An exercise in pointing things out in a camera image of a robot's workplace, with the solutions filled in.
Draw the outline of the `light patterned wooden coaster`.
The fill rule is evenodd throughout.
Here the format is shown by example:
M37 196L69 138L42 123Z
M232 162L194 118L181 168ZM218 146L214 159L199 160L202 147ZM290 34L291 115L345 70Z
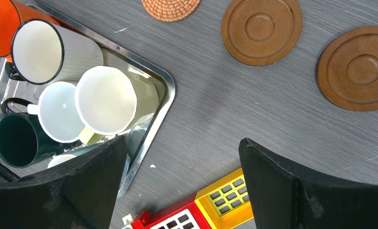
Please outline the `light patterned wooden coaster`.
M174 22L185 19L200 5L201 0L141 0L149 15L159 21Z

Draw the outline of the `dark teal cup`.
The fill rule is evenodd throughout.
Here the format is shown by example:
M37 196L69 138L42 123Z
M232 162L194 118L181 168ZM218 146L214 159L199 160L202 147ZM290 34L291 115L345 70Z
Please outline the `dark teal cup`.
M16 113L9 103L27 106L30 101L22 98L8 98L0 109L0 157L11 167L25 168L59 155L73 147L74 142L59 143L43 130L36 115L27 112Z

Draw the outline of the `white metallic cup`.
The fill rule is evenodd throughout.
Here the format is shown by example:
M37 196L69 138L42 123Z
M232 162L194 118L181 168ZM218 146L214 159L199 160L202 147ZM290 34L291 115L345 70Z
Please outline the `white metallic cup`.
M34 85L77 82L87 70L104 64L95 41L40 19L27 20L16 29L11 57L20 77Z

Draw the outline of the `silver metal tray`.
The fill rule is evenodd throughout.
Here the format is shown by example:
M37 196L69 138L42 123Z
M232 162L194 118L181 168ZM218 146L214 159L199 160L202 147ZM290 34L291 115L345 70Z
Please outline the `silver metal tray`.
M42 5L0 0L0 158L49 167L120 135L129 187L173 101L171 76Z

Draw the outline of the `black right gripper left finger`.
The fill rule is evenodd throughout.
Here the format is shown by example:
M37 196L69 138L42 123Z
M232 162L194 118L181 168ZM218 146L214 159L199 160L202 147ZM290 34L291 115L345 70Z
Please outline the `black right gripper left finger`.
M107 229L126 161L120 135L43 171L0 183L0 229Z

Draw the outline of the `orange cup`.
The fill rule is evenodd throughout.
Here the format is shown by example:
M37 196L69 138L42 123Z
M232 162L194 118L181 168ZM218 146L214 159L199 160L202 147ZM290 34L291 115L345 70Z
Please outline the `orange cup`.
M51 16L16 0L0 0L0 57L12 62L11 42L16 29L30 19L42 19L59 25Z

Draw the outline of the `brown wooden coaster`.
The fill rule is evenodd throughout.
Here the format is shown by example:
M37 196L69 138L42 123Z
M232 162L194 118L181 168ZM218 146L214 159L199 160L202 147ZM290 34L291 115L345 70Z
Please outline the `brown wooden coaster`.
M234 0L221 25L226 50L253 66L275 63L296 46L303 15L296 0Z
M316 83L322 96L339 108L378 110L378 26L335 38L317 61Z

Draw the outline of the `grey white cup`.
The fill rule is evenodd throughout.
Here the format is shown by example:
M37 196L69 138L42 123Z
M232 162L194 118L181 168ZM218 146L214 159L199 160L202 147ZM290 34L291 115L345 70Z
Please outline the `grey white cup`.
M55 82L47 86L37 104L27 105L27 112L37 115L44 132L59 143L73 143L85 125L75 106L76 86Z

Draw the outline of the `light blue handled cup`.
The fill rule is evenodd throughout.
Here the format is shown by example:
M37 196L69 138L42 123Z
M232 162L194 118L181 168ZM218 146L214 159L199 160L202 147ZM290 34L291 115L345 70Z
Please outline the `light blue handled cup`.
M146 128L139 125L139 126L132 128L129 131L123 132L123 135L126 136L126 143L130 143L130 142L132 143L134 137L138 137L139 135L141 135L141 137L142 137L145 132L146 132ZM72 149L72 150L69 150L69 151L67 151L63 154L58 155L58 156L54 156L53 159L49 162L48 168L54 167L56 165L59 165L59 164L65 162L65 161L67 161L67 160L76 158L76 157L81 156L81 155L83 155L87 152L90 152L93 149L103 145L105 142L112 140L113 138L114 138L114 136L105 137L104 140L101 140L101 141L99 141L95 144L92 144L90 146L83 145L83 146L81 146L77 149Z

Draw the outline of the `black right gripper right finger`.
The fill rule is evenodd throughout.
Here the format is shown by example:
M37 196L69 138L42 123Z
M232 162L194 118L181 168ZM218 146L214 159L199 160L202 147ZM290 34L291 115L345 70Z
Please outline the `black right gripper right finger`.
M249 138L238 152L258 229L378 229L378 185L319 172Z

